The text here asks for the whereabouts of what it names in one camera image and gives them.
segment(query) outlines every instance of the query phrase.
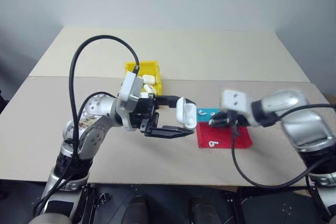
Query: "black cable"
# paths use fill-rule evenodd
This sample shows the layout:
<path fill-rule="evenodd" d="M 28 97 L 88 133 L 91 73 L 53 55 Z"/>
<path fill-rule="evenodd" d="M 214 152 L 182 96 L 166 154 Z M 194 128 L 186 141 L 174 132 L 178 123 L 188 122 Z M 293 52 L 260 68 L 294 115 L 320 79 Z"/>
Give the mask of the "black cable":
<path fill-rule="evenodd" d="M 306 175 L 308 175 L 310 172 L 312 172 L 314 169 L 316 169 L 318 166 L 320 166 L 321 164 L 323 164 L 324 162 L 328 161 L 331 159 L 331 157 L 325 157 L 322 158 L 318 161 L 316 161 L 314 164 L 312 164 L 309 168 L 307 168 L 304 172 L 302 172 L 300 175 L 298 175 L 297 177 L 295 177 L 294 179 L 285 182 L 283 184 L 277 185 L 277 186 L 267 186 L 267 185 L 262 185 L 259 183 L 256 183 L 254 181 L 252 181 L 251 179 L 249 179 L 244 172 L 240 169 L 238 163 L 237 163 L 237 159 L 236 159 L 236 154 L 235 154 L 235 140 L 236 140 L 236 131 L 233 129 L 232 130 L 232 147 L 231 147 L 231 154 L 232 154 L 232 159 L 233 162 L 236 166 L 237 171 L 239 172 L 239 174 L 246 180 L 248 181 L 250 184 L 263 188 L 263 189 L 273 189 L 273 190 L 279 190 L 279 189 L 283 189 L 286 187 L 289 187 L 291 185 L 293 185 L 294 183 L 296 183 L 297 181 L 299 181 L 300 179 L 302 179 L 303 177 L 305 177 Z"/>
<path fill-rule="evenodd" d="M 94 96 L 97 95 L 97 94 L 105 94 L 105 95 L 108 95 L 109 97 L 113 97 L 113 98 L 115 98 L 115 96 L 111 95 L 110 93 L 108 93 L 108 92 L 103 92 L 103 91 L 99 91 L 99 92 L 96 92 L 96 93 L 93 93 L 93 94 L 89 95 L 89 96 L 86 97 L 86 99 L 83 101 L 82 106 L 80 107 L 80 109 L 79 109 L 79 111 L 78 111 L 78 115 L 77 115 L 78 122 L 79 122 L 79 120 L 80 120 L 80 117 L 82 116 L 83 110 L 84 110 L 85 105 L 87 104 L 87 102 L 88 102 L 92 97 L 94 97 Z"/>
<path fill-rule="evenodd" d="M 70 96 L 70 105 L 71 105 L 71 112 L 72 112 L 72 119 L 73 119 L 73 134 L 72 134 L 72 147 L 73 147 L 73 154 L 75 156 L 75 159 L 77 158 L 78 155 L 78 145 L 79 145 L 79 127 L 78 127 L 78 116 L 77 116 L 77 109 L 76 109 L 76 103 L 75 103 L 75 92 L 74 92 L 74 85 L 73 85 L 73 78 L 75 76 L 75 67 L 76 67 L 76 62 L 77 59 L 80 55 L 80 53 L 83 51 L 83 49 L 90 44 L 91 42 L 94 42 L 96 40 L 99 39 L 112 39 L 115 40 L 121 44 L 123 44 L 124 46 L 126 46 L 131 53 L 133 54 L 133 57 L 135 59 L 135 67 L 133 69 L 133 73 L 138 74 L 139 70 L 140 70 L 140 64 L 139 64 L 139 60 L 138 57 L 135 53 L 135 51 L 131 48 L 130 45 L 128 45 L 125 41 L 123 41 L 122 39 L 115 37 L 115 36 L 111 36 L 111 35 L 98 35 L 98 36 L 94 36 L 92 38 L 87 39 L 86 41 L 84 41 L 76 50 L 74 57 L 72 58 L 72 62 L 70 65 L 70 72 L 69 72 L 69 96 Z"/>
<path fill-rule="evenodd" d="M 60 190 L 62 187 L 64 187 L 68 182 L 69 180 L 71 180 L 72 178 L 72 175 L 70 175 L 66 180 L 64 180 L 56 189 L 56 191 Z M 46 199 L 47 196 L 44 196 L 43 198 L 41 198 L 38 202 L 36 202 L 36 205 L 35 207 L 33 208 L 33 216 L 36 215 L 36 212 L 37 212 L 37 207 Z"/>
<path fill-rule="evenodd" d="M 303 110 L 303 109 L 310 109 L 310 108 L 335 108 L 335 106 L 332 106 L 330 104 L 322 104 L 322 103 L 299 106 L 299 107 L 291 109 L 291 110 L 283 113 L 282 115 L 278 116 L 276 121 L 281 120 L 282 118 L 284 118 L 286 115 L 288 115 L 290 113 L 293 113 L 293 112 L 296 112 L 296 111 L 299 111 L 299 110 Z M 295 177 L 294 179 L 292 179 L 292 180 L 290 180 L 286 183 L 283 183 L 281 185 L 267 186 L 267 185 L 262 185 L 262 184 L 256 183 L 256 182 L 252 181 L 251 179 L 249 179 L 244 174 L 244 172 L 240 169 L 240 167 L 237 163 L 236 154 L 235 154 L 235 141 L 236 141 L 236 132 L 237 132 L 237 124 L 236 124 L 237 114 L 232 114 L 232 117 L 233 117 L 232 122 L 234 122 L 234 125 L 233 125 L 233 128 L 232 128 L 232 146 L 231 146 L 232 159 L 233 159 L 233 162 L 234 162 L 235 167 L 236 167 L 237 171 L 239 172 L 239 174 L 246 181 L 248 181 L 249 183 L 251 183 L 254 186 L 257 186 L 257 187 L 260 187 L 260 188 L 263 188 L 263 189 L 273 189 L 273 190 L 279 190 L 279 189 L 289 187 L 289 186 L 293 185 L 294 183 L 296 183 L 297 181 L 299 181 L 300 179 L 302 179 L 303 177 L 307 176 L 311 171 L 316 169 L 318 166 L 320 166 L 321 164 L 323 164 L 324 162 L 326 162 L 326 161 L 328 161 L 332 158 L 332 157 L 325 157 L 325 158 L 322 158 L 322 159 L 316 161 L 314 164 L 312 164 L 309 168 L 307 168 L 304 172 L 299 174 L 297 177 Z"/>
<path fill-rule="evenodd" d="M 277 121 L 280 121 L 282 118 L 284 118 L 286 115 L 290 114 L 290 113 L 293 113 L 293 112 L 296 112 L 298 110 L 304 110 L 304 109 L 313 109 L 313 108 L 333 108 L 335 109 L 336 106 L 334 105 L 330 105 L 330 104 L 326 104 L 326 103 L 317 103 L 317 104 L 308 104 L 308 105 L 303 105 L 303 106 L 299 106 L 299 107 L 296 107 L 294 109 L 291 109 L 289 111 L 286 111 L 284 114 L 278 116 L 276 118 Z"/>
<path fill-rule="evenodd" d="M 43 197 L 36 204 L 36 206 L 33 208 L 33 216 L 34 217 L 36 217 L 37 215 L 39 215 L 41 213 L 41 211 L 44 208 L 45 204 L 47 203 L 48 199 L 51 197 L 51 195 L 53 195 L 59 189 L 58 185 L 64 179 L 66 173 L 68 172 L 69 168 L 71 167 L 71 165 L 73 163 L 73 160 L 74 160 L 74 156 L 71 156 L 71 159 L 70 159 L 68 165 L 64 169 L 63 173 L 59 176 L 58 180 L 54 183 L 53 187 L 49 190 L 49 192 L 47 193 L 47 195 L 45 197 Z"/>
<path fill-rule="evenodd" d="M 96 92 L 94 94 L 91 94 L 90 96 L 88 96 L 84 103 L 82 104 L 79 113 L 77 115 L 77 109 L 76 109 L 76 102 L 75 102 L 75 92 L 74 92 L 74 85 L 73 85 L 73 79 L 75 76 L 75 67 L 76 67 L 76 63 L 78 60 L 78 57 L 80 55 L 80 53 L 83 51 L 83 49 L 90 44 L 91 42 L 94 42 L 96 40 L 99 39 L 112 39 L 115 40 L 121 44 L 123 44 L 125 47 L 127 47 L 131 53 L 133 54 L 134 60 L 135 60 L 135 67 L 133 69 L 133 73 L 138 74 L 139 70 L 140 70 L 140 64 L 139 64 L 139 59 L 137 57 L 137 54 L 135 53 L 135 51 L 133 50 L 133 48 L 131 48 L 130 45 L 128 45 L 125 41 L 123 41 L 122 39 L 115 37 L 115 36 L 111 36 L 111 35 L 98 35 L 98 36 L 94 36 L 91 37 L 89 39 L 87 39 L 86 41 L 84 41 L 76 50 L 72 61 L 71 61 L 71 65 L 70 65 L 70 72 L 69 72 L 69 97 L 70 97 L 70 105 L 71 105 L 71 112 L 72 112 L 72 120 L 73 120 L 73 134 L 72 134 L 72 149 L 73 149 L 73 154 L 71 156 L 70 162 L 67 165 L 67 167 L 65 168 L 64 172 L 61 174 L 61 176 L 59 177 L 59 179 L 56 181 L 56 183 L 54 184 L 54 186 L 51 188 L 51 190 L 48 192 L 48 194 L 40 200 L 40 203 L 38 203 L 34 209 L 34 216 L 36 216 L 36 214 L 39 214 L 41 212 L 41 210 L 43 209 L 44 205 L 46 204 L 47 200 L 50 198 L 50 196 L 52 194 L 54 194 L 58 189 L 58 185 L 61 183 L 61 181 L 63 180 L 63 178 L 65 177 L 67 171 L 69 170 L 69 168 L 71 167 L 71 165 L 74 163 L 75 160 L 77 160 L 78 157 L 78 145 L 79 145 L 79 119 L 80 116 L 84 110 L 85 104 L 86 102 L 92 98 L 94 95 L 97 94 L 106 94 L 109 95 L 111 97 L 114 97 L 113 95 L 107 93 L 107 92 Z"/>

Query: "white object in bin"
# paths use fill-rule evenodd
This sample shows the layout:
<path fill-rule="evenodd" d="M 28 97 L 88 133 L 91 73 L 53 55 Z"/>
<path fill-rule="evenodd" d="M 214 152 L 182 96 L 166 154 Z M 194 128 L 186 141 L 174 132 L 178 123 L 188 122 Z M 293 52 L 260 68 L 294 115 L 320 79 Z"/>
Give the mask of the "white object in bin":
<path fill-rule="evenodd" d="M 140 92 L 140 98 L 148 98 L 147 92 Z"/>
<path fill-rule="evenodd" d="M 149 84 L 145 84 L 143 86 L 143 88 L 145 89 L 145 91 L 149 94 L 156 94 L 156 89 L 155 87 L 153 87 L 152 85 L 149 85 Z"/>
<path fill-rule="evenodd" d="M 142 76 L 142 79 L 143 79 L 143 84 L 150 84 L 150 85 L 156 84 L 155 76 L 152 76 L 150 74 L 144 74 Z"/>
<path fill-rule="evenodd" d="M 194 103 L 186 103 L 184 97 L 179 98 L 176 103 L 176 119 L 186 129 L 195 129 L 197 125 L 196 105 Z"/>

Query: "yellow plastic container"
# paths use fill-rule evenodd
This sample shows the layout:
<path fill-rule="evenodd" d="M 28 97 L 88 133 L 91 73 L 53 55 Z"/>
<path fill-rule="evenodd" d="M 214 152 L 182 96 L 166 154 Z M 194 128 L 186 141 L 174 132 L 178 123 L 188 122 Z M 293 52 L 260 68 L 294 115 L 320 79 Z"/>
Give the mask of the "yellow plastic container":
<path fill-rule="evenodd" d="M 126 62 L 125 63 L 125 72 L 133 71 L 133 68 L 135 67 L 135 62 Z M 157 94 L 162 95 L 162 83 L 161 83 L 161 77 L 160 77 L 160 69 L 159 64 L 156 60 L 146 60 L 146 61 L 140 61 L 140 71 L 138 73 L 138 76 L 143 76 L 144 74 L 150 74 L 152 76 L 155 76 L 156 84 L 153 85 L 157 91 Z"/>

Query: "black floor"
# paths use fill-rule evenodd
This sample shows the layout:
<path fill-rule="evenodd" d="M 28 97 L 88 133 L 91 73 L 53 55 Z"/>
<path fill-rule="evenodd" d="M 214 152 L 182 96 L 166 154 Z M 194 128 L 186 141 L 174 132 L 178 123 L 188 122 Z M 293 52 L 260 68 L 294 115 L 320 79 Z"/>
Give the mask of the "black floor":
<path fill-rule="evenodd" d="M 136 195 L 149 199 L 153 224 L 189 224 L 188 203 L 191 198 L 202 196 L 217 209 L 222 223 L 234 224 L 230 204 L 224 191 L 202 186 L 167 185 L 97 185 L 101 193 L 112 199 L 97 208 L 95 223 L 120 223 L 128 202 Z M 0 199 L 0 223 L 25 224 L 31 219 L 31 210 L 43 191 L 42 185 L 28 182 L 1 181 L 0 190 L 7 193 Z M 247 224 L 320 224 L 311 198 L 292 192 L 277 193 L 245 199 L 242 202 Z"/>

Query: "red plastic tray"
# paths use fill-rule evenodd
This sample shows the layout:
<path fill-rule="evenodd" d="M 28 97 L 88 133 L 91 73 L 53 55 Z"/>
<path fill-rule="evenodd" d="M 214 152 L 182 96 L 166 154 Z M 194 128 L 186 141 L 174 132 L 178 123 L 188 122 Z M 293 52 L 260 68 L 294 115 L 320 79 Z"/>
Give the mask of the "red plastic tray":
<path fill-rule="evenodd" d="M 246 149 L 253 145 L 246 127 L 239 127 L 239 136 L 236 137 L 235 148 Z M 199 148 L 231 148 L 231 127 L 214 128 L 207 122 L 198 122 L 196 127 Z M 214 147 L 209 146 L 209 141 L 217 141 Z"/>

